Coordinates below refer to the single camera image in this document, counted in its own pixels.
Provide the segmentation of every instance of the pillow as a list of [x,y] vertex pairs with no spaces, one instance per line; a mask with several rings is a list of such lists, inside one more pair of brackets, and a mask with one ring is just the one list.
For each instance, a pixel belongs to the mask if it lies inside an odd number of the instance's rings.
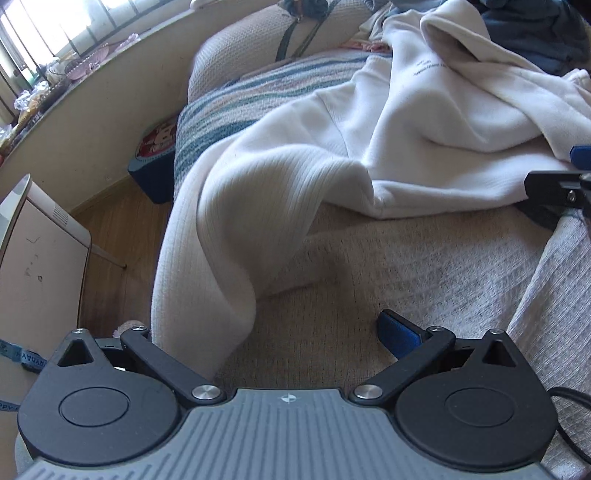
[[298,23],[279,5],[249,15],[209,38],[197,52],[188,101],[276,61],[336,48],[371,14],[364,0],[332,0],[323,21],[303,18]]

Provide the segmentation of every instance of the white appliance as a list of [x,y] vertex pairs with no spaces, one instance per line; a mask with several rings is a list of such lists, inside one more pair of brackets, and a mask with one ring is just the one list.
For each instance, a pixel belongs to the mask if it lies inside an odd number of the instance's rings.
[[[25,176],[0,204],[0,339],[49,358],[77,327],[90,250],[117,263],[95,248],[90,232]],[[0,356],[0,401],[20,404],[36,377]],[[0,411],[0,480],[16,475],[16,419]]]

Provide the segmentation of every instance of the logo emblem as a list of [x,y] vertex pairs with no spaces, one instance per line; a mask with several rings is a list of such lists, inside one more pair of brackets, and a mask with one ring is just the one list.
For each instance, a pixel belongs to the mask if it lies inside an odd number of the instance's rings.
[[292,403],[297,400],[297,397],[295,395],[292,395],[291,393],[283,395],[282,397],[279,397],[279,398],[282,399],[285,403]]

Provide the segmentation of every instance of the striped blanket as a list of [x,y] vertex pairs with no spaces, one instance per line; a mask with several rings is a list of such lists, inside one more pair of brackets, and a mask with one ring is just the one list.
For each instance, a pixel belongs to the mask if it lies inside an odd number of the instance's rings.
[[314,92],[351,79],[372,53],[332,50],[255,72],[212,90],[188,104],[178,120],[174,190],[178,190],[201,153],[266,113]]

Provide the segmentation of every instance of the blue strap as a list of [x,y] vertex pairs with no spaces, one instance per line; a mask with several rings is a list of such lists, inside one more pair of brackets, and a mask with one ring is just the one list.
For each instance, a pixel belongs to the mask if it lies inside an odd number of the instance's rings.
[[9,358],[13,362],[21,364],[31,372],[39,373],[47,363],[41,355],[24,349],[20,345],[0,339],[0,355]]
[[18,405],[9,401],[0,400],[0,411],[17,411]]

